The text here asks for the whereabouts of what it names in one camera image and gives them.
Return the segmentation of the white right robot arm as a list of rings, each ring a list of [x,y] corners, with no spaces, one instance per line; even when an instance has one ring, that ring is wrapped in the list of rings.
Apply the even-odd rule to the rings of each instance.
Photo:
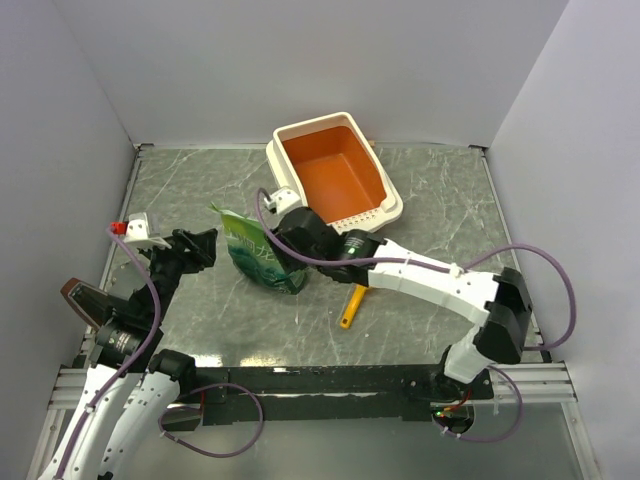
[[[458,398],[491,364],[516,365],[532,313],[523,276],[512,268],[478,272],[414,253],[375,233],[342,233],[308,207],[287,213],[266,236],[287,270],[315,267],[339,283],[398,291],[464,317],[465,336],[449,346],[436,384]]]

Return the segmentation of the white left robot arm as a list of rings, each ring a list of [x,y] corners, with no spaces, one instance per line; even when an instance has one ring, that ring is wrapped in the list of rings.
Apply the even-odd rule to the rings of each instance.
[[[159,351],[161,324],[183,276],[211,268],[216,229],[153,236],[133,221],[108,236],[129,257],[142,285],[128,297],[69,280],[62,293],[97,325],[95,345],[70,424],[42,479],[121,479],[166,407],[189,400],[198,379],[193,357]]]

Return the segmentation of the green cat litter bag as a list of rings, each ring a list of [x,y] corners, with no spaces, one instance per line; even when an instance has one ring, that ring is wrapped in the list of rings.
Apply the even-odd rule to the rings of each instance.
[[[283,294],[297,295],[304,288],[306,272],[285,272],[257,220],[215,204],[210,208],[220,215],[227,251],[241,273],[257,285]]]

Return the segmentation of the yellow plastic litter scoop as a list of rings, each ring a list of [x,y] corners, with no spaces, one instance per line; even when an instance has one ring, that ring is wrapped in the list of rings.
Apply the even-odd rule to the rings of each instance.
[[[359,307],[364,299],[368,288],[365,286],[357,285],[349,299],[349,302],[343,312],[339,326],[342,329],[350,329],[351,325],[357,315]]]

